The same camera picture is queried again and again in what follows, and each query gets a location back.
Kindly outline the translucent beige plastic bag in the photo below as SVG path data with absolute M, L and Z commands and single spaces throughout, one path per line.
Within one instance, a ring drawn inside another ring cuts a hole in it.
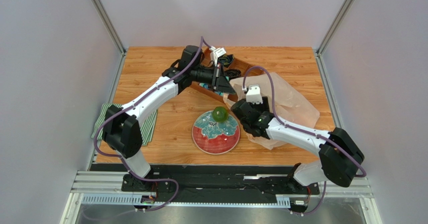
M 280 77 L 277 73 L 270 73 L 274 84 L 275 94 L 275 109 L 276 113 L 286 119 L 287 121 L 308 127 L 314 128 L 319 117 L 319 111 L 295 88 L 293 88 L 287 81 Z M 243 77 L 236 78 L 230 81 L 230 84 L 236 91 L 238 100 L 245 97 L 242 91 Z M 266 74 L 258 76 L 247 76 L 246 86 L 257 84 L 261 88 L 262 96 L 267 96 L 269 100 L 269 108 L 272 111 L 272 93 L 269 78 Z M 224 103 L 227 108 L 231 108 L 237 101 L 229 100 L 224 96 Z M 248 133 L 244 133 L 250 142 L 257 143 L 266 149 L 272 150 L 273 148 L 280 147 L 288 144 L 284 141 L 268 140 L 262 137 L 253 137 Z

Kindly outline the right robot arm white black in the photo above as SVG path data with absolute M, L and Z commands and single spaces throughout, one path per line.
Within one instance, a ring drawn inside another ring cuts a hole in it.
M 302 186 L 331 181 L 337 186 L 349 187 L 355 177 L 366 176 L 365 171 L 357 173 L 362 170 L 364 154 L 344 129 L 308 128 L 276 117 L 264 103 L 254 104 L 245 99 L 233 104 L 231 111 L 246 133 L 286 142 L 319 156 L 318 161 L 294 166 L 290 176 Z

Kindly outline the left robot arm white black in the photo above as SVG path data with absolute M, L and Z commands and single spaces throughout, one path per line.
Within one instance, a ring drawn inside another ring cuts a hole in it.
M 215 47 L 209 50 L 211 67 L 201 65 L 201 47 L 188 45 L 180 59 L 173 62 L 148 90 L 122 107 L 112 105 L 106 110 L 105 121 L 95 134 L 101 135 L 134 176 L 144 178 L 151 171 L 141 152 L 141 125 L 161 105 L 178 96 L 193 82 L 211 84 L 219 92 L 235 93 L 223 73 L 223 64 L 218 61 L 225 56 L 226 50 Z

